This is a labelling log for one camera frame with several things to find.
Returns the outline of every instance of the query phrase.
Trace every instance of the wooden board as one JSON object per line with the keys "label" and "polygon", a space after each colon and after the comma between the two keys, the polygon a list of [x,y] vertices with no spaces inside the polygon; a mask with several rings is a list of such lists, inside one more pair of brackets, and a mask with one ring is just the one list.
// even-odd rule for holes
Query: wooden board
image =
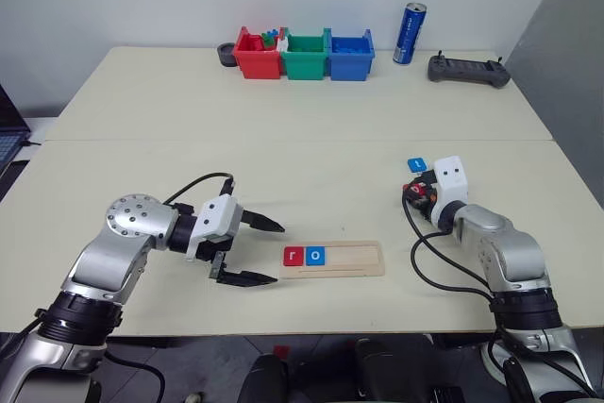
{"label": "wooden board", "polygon": [[370,277],[385,273],[381,247],[377,241],[330,241],[288,244],[292,246],[323,246],[325,264],[286,266],[281,261],[281,278]]}

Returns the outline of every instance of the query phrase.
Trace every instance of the laptop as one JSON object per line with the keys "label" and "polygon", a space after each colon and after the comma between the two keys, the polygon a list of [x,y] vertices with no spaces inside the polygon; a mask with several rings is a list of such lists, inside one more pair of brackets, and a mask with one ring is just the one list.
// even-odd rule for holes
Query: laptop
{"label": "laptop", "polygon": [[0,85],[0,172],[21,149],[31,131]]}

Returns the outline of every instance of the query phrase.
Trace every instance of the floor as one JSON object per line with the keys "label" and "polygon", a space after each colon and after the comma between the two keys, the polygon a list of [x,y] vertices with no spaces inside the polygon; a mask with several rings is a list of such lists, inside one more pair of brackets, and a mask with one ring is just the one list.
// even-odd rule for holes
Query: floor
{"label": "floor", "polygon": [[[578,329],[575,336],[590,380],[602,385],[604,329]],[[110,344],[122,359],[158,367],[166,377],[165,403],[179,403],[189,393],[203,392],[209,403],[234,403],[250,366],[259,354],[287,354],[294,388],[291,402],[355,399],[351,348],[362,335],[225,336],[175,339],[168,347]],[[430,385],[461,386],[468,403],[507,403],[503,386],[490,378],[473,346],[441,349],[421,334],[372,336],[401,359],[401,376],[410,383],[412,401],[427,401]],[[103,385],[103,403],[153,402],[157,379],[104,361],[94,373]]]}

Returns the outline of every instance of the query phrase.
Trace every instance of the blue bin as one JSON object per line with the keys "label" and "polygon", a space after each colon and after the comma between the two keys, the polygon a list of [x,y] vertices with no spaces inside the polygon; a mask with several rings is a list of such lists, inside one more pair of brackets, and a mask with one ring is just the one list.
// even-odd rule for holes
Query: blue bin
{"label": "blue bin", "polygon": [[371,61],[376,56],[369,29],[361,38],[332,37],[329,29],[327,43],[327,73],[331,75],[331,80],[367,78]]}

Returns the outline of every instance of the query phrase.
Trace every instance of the green bin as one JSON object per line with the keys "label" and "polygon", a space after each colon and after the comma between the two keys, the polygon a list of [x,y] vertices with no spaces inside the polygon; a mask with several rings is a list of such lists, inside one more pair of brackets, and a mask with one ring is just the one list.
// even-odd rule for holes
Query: green bin
{"label": "green bin", "polygon": [[281,51],[281,58],[289,79],[323,79],[327,64],[328,32],[329,29],[324,28],[323,35],[318,37],[301,37],[290,34],[288,27],[283,29],[287,51]]}

